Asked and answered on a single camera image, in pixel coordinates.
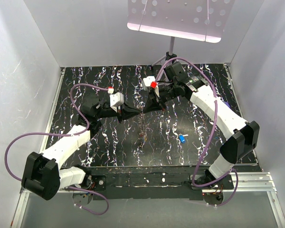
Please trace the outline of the round metal keyring disc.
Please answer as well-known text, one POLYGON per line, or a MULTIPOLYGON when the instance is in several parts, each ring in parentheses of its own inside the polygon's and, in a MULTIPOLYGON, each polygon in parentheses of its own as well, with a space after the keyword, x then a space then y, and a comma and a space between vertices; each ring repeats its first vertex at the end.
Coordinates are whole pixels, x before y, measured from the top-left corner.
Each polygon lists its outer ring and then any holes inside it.
POLYGON ((147 141, 147 130, 146 130, 146 124, 144 122, 144 114, 141 113, 138 116, 138 124, 139 124, 139 128, 140 128, 140 137, 144 140, 147 141))

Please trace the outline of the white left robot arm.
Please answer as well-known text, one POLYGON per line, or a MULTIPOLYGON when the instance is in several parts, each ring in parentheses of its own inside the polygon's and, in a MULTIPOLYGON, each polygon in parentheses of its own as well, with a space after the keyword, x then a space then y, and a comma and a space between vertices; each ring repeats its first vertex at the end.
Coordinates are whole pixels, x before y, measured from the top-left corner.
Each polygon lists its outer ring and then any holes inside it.
POLYGON ((117 117, 119 122, 141 114, 141 109, 131 107, 124 101, 120 92, 111 94, 101 103, 98 95, 89 93, 80 105, 82 115, 69 131, 42 153, 32 152, 25 164, 21 181, 23 188, 39 195, 45 200, 55 196, 59 189, 78 186, 81 190, 93 184, 91 172, 76 165, 64 169, 65 161, 82 145, 90 141, 100 130, 102 118, 117 117))

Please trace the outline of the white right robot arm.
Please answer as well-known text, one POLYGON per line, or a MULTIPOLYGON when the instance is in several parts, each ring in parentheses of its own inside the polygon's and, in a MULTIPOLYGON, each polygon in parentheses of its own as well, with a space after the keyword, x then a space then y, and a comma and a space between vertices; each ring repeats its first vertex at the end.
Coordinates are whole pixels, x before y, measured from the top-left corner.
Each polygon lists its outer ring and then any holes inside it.
POLYGON ((220 147, 218 158, 206 169, 204 176, 192 179, 194 187, 218 188, 223 178, 233 166, 256 148, 259 124, 248 122, 233 112, 217 97, 214 85, 201 73, 189 76, 180 62, 163 66, 168 81, 159 87, 159 77, 148 76, 142 80, 143 89, 148 91, 148 100, 143 113, 159 111, 166 108, 166 102, 179 96, 200 108, 212 121, 213 128, 219 128, 226 142, 220 147))

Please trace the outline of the blue tagged key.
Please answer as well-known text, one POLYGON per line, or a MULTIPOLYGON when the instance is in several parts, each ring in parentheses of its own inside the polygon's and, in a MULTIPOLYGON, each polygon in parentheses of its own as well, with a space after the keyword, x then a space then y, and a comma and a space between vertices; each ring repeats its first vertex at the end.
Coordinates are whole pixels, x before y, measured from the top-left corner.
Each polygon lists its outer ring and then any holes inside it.
POLYGON ((179 134, 179 136, 178 136, 178 138, 179 138, 181 143, 185 143, 186 142, 186 137, 188 137, 187 134, 179 134))

